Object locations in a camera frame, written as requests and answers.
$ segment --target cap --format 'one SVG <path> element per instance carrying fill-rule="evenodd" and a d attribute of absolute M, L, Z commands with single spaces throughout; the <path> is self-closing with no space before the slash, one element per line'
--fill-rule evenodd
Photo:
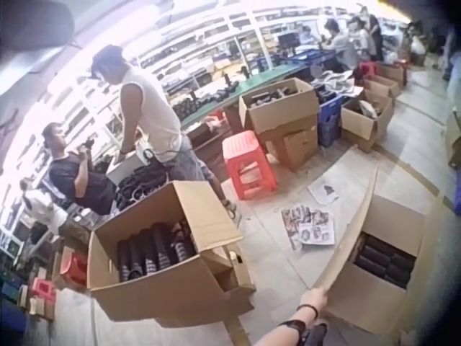
<path fill-rule="evenodd" d="M 97 72 L 101 65 L 105 63 L 118 63 L 124 61 L 123 48 L 117 45 L 106 45 L 93 57 L 91 65 L 91 78 L 98 79 Z"/>

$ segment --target watch strap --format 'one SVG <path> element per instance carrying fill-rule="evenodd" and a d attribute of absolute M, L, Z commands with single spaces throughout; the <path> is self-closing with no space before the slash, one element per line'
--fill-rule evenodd
<path fill-rule="evenodd" d="M 309 309 L 314 310 L 314 312 L 315 312 L 315 319 L 318 318 L 318 310 L 317 310 L 317 308 L 316 308 L 315 306 L 312 306 L 312 305 L 310 305 L 310 304 L 301 304 L 301 305 L 298 306 L 298 308 L 296 309 L 296 311 L 299 311 L 299 310 L 301 310 L 302 308 L 309 308 Z"/>
<path fill-rule="evenodd" d="M 280 326 L 285 326 L 297 330 L 297 332 L 300 335 L 300 338 L 302 337 L 306 329 L 305 322 L 301 321 L 300 319 L 291 319 L 289 321 L 282 322 L 281 324 L 279 324 L 279 327 Z"/>

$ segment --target wristwatch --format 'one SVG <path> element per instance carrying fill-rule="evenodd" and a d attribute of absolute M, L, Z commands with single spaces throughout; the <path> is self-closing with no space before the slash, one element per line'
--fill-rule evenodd
<path fill-rule="evenodd" d="M 279 327 L 280 326 L 286 326 L 288 328 L 293 328 L 297 330 L 297 332 L 300 334 L 300 339 L 303 336 L 306 328 L 305 323 L 303 321 L 300 321 L 299 319 L 292 319 L 290 321 L 282 322 L 281 324 L 279 324 Z"/>

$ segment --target bracelet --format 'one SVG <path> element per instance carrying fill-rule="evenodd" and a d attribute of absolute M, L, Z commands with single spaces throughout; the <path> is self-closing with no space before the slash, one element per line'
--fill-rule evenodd
<path fill-rule="evenodd" d="M 315 312 L 315 318 L 314 319 L 317 319 L 318 318 L 318 310 L 315 306 L 312 306 L 310 304 L 303 304 L 303 305 L 299 305 L 297 308 L 296 308 L 296 311 L 299 311 L 301 310 L 302 308 L 309 308 L 309 309 L 312 309 L 314 310 Z"/>

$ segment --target green table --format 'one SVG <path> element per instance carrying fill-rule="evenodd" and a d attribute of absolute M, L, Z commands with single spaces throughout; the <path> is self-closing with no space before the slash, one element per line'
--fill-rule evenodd
<path fill-rule="evenodd" d="M 182 129 L 188 128 L 193 123 L 203 119 L 207 115 L 220 110 L 224 107 L 233 105 L 238 101 L 238 98 L 241 95 L 250 92 L 251 90 L 257 89 L 265 84 L 271 84 L 279 79 L 282 79 L 289 74 L 293 74 L 295 72 L 301 71 L 305 68 L 305 66 L 290 66 L 290 65 L 281 65 L 278 67 L 273 68 L 272 70 L 264 71 L 261 74 L 257 74 L 251 77 L 247 81 L 242 81 L 238 86 L 237 90 L 232 93 L 227 99 L 223 100 L 219 103 L 210 103 L 201 107 L 195 113 L 192 113 L 186 119 L 181 121 Z"/>

